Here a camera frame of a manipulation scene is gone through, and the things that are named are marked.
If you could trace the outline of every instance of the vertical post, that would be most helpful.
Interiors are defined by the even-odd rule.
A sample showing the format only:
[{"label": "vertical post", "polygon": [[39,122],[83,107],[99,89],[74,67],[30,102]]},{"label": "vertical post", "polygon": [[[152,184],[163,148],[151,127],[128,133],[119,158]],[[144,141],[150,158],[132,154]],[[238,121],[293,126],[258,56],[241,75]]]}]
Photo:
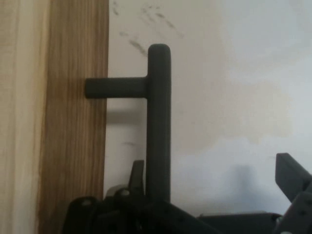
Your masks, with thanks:
[{"label": "vertical post", "polygon": [[148,50],[146,195],[170,201],[171,55],[166,45]]},{"label": "vertical post", "polygon": [[148,51],[145,78],[89,78],[87,98],[146,98],[146,195],[170,201],[171,54],[164,44]]}]

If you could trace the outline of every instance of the t-shaped handle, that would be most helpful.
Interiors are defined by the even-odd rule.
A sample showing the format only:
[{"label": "t-shaped handle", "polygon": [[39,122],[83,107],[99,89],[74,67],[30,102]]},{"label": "t-shaped handle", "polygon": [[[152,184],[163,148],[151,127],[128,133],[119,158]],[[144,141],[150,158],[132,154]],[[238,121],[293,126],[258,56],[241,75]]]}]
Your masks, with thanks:
[{"label": "t-shaped handle", "polygon": [[89,78],[87,98],[146,98],[146,195],[170,201],[171,53],[164,44],[148,50],[144,78]]}]

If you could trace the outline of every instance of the dark wood stripe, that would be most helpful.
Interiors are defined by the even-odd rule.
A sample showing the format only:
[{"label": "dark wood stripe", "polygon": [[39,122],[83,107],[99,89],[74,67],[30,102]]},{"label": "dark wood stripe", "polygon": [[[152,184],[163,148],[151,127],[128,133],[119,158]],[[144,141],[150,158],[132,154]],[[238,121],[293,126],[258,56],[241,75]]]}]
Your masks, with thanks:
[{"label": "dark wood stripe", "polygon": [[108,0],[51,1],[40,234],[60,233],[72,199],[103,196],[106,102],[83,87],[107,76],[108,22]]}]

